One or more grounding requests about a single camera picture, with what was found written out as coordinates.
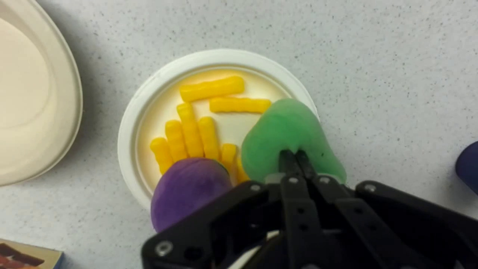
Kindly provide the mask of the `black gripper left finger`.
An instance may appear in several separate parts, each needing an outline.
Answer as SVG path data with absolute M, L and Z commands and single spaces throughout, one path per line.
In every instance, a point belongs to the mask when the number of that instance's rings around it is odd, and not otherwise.
M 283 150 L 279 154 L 279 172 L 288 265 L 291 269 L 321 269 L 316 254 L 319 223 L 298 154 Z

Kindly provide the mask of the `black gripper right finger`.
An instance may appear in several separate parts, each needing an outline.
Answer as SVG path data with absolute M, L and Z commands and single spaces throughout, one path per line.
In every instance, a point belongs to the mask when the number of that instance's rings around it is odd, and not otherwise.
M 313 223 L 313 244 L 321 250 L 319 265 L 327 269 L 431 269 L 433 263 L 404 242 L 363 200 L 328 175 L 318 175 L 304 151 L 294 154 L 298 179 L 319 202 Z

